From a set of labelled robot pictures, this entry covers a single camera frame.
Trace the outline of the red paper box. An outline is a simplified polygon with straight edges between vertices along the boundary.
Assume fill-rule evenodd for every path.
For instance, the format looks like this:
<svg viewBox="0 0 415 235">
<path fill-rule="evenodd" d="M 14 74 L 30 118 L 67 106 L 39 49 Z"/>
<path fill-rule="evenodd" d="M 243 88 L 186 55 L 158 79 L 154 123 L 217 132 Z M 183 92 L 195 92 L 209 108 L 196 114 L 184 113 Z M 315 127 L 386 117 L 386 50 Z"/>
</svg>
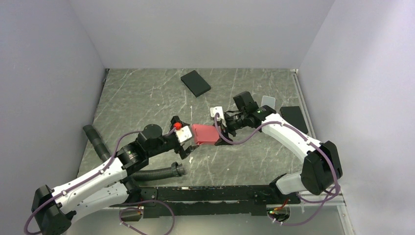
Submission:
<svg viewBox="0 0 415 235">
<path fill-rule="evenodd" d="M 194 142 L 197 145 L 215 145 L 220 139 L 217 129 L 211 125 L 193 124 L 191 130 L 194 136 Z"/>
</svg>

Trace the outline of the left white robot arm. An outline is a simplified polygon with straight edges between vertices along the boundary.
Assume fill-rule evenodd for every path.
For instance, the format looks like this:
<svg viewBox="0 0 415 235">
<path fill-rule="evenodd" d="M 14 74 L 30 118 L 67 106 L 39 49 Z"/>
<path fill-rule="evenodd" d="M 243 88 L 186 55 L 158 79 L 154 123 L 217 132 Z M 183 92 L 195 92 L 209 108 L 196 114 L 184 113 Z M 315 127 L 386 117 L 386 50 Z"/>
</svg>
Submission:
<svg viewBox="0 0 415 235">
<path fill-rule="evenodd" d="M 39 235 L 61 235 L 76 220 L 107 206 L 126 203 L 133 206 L 140 201 L 141 189 L 133 177 L 149 164 L 151 157 L 173 150 L 185 159 L 192 151 L 185 147 L 193 137 L 190 124 L 174 116 L 168 133 L 160 126 L 149 124 L 135 131 L 136 139 L 123 147 L 117 146 L 110 155 L 100 143 L 97 132 L 85 126 L 98 154 L 107 159 L 100 166 L 60 186 L 43 185 L 36 189 L 31 215 L 24 225 L 24 233 L 35 220 Z"/>
</svg>

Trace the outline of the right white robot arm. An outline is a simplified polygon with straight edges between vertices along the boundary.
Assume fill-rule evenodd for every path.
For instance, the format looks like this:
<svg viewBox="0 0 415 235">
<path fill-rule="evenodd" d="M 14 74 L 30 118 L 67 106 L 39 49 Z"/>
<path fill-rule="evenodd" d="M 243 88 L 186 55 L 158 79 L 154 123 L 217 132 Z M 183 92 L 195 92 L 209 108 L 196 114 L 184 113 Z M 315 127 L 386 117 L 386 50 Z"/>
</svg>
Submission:
<svg viewBox="0 0 415 235">
<path fill-rule="evenodd" d="M 329 186 L 334 186 L 334 194 L 340 193 L 338 180 L 343 172 L 333 142 L 321 142 L 294 127 L 274 109 L 274 98 L 264 96 L 258 104 L 250 92 L 244 91 L 234 96 L 233 100 L 237 107 L 235 111 L 224 111 L 221 106 L 209 110 L 219 141 L 230 145 L 243 144 L 253 135 L 242 141 L 233 141 L 228 135 L 235 136 L 237 130 L 250 127 L 255 133 L 261 132 L 281 143 L 302 163 L 301 171 L 283 174 L 272 183 L 269 191 L 272 201 L 282 203 L 294 192 L 308 191 L 319 195 Z"/>
</svg>

